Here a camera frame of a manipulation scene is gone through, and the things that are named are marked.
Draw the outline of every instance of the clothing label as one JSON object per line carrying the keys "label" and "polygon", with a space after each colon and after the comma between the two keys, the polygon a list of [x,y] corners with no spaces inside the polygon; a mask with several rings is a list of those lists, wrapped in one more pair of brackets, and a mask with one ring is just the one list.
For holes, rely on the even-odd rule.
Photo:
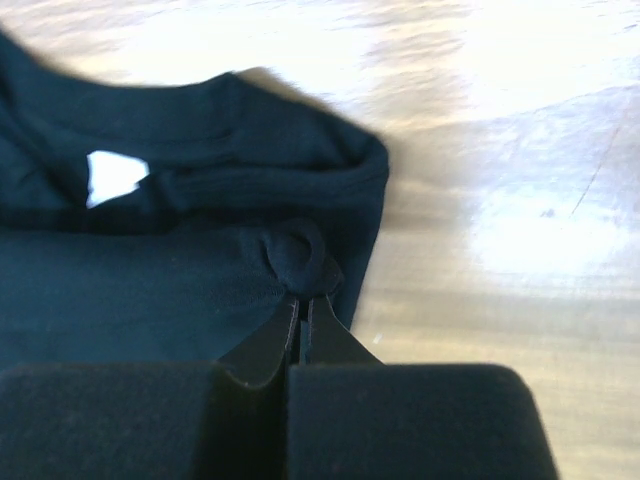
{"label": "clothing label", "polygon": [[90,153],[87,160],[88,208],[135,191],[138,182],[149,175],[149,165],[145,161],[119,153],[97,150]]}

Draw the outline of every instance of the wood grain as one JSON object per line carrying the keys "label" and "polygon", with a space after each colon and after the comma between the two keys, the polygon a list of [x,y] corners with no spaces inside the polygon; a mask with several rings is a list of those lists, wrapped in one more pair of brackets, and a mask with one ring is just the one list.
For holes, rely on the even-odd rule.
{"label": "wood grain", "polygon": [[563,478],[638,478],[635,0],[0,0],[0,22],[102,82],[264,67],[379,131],[393,175],[359,338],[515,368]]}

